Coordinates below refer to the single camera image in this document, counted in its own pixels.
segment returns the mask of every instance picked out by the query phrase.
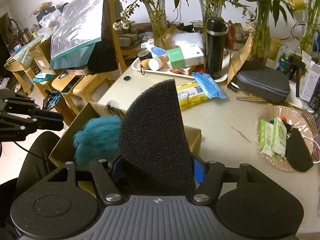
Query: black water bottle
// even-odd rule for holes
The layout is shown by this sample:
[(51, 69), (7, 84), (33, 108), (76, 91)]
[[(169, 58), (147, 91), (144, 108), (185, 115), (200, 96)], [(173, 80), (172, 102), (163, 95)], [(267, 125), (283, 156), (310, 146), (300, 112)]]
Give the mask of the black water bottle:
[(205, 69), (213, 79), (219, 79), (221, 77), (225, 37), (229, 31), (230, 25), (222, 18), (212, 17), (208, 19)]

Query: glass vase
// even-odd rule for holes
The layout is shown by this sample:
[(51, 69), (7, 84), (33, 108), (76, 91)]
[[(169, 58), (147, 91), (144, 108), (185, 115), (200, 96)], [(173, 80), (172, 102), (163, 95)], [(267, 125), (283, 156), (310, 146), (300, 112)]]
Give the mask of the glass vase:
[(143, 3), (147, 8), (150, 18), (155, 45), (165, 49), (162, 40), (162, 36), (168, 29), (165, 15), (165, 0), (144, 0)]
[(313, 51), (313, 44), (315, 41), (316, 30), (317, 30), (316, 23), (307, 24), (307, 28), (304, 32), (303, 38), (300, 43), (301, 51), (305, 51), (309, 55), (311, 55), (311, 52)]
[(269, 13), (270, 6), (258, 3), (257, 23), (251, 49), (251, 61), (266, 65), (270, 50)]
[(211, 17), (221, 17), (222, 3), (214, 0), (199, 0), (203, 21), (203, 46), (204, 50), (207, 47), (207, 21)]

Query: metal screw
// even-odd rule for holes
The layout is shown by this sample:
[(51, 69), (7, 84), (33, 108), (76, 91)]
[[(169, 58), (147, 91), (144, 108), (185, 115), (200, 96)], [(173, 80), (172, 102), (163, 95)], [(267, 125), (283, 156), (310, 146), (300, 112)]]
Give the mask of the metal screw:
[(110, 202), (119, 201), (120, 199), (121, 199), (121, 196), (117, 193), (106, 195), (106, 200)]
[(206, 194), (197, 194), (193, 198), (197, 202), (206, 202), (209, 200), (209, 196), (207, 196)]

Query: metal kettle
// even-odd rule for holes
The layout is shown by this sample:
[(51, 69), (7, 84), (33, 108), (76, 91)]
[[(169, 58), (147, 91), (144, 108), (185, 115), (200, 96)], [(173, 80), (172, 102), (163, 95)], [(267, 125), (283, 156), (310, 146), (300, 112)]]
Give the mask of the metal kettle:
[(33, 36), (31, 34), (31, 32), (29, 31), (29, 28), (24, 28), (23, 30), (19, 31), (18, 36), (20, 39), (23, 40), (23, 42), (25, 44), (32, 41), (32, 39), (33, 39)]

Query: black tripod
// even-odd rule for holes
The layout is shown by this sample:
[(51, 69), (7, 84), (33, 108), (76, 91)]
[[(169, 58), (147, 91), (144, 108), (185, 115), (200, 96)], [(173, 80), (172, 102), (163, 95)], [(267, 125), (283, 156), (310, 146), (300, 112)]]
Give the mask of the black tripod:
[(290, 55), (288, 58), (288, 68), (284, 70), (284, 74), (289, 75), (289, 80), (292, 80), (294, 75), (296, 75), (296, 97), (299, 98), (299, 90), (300, 90), (300, 70), (303, 72), (304, 69), (306, 68), (306, 64), (303, 63), (301, 60), (298, 60), (297, 58), (294, 57), (294, 55)]

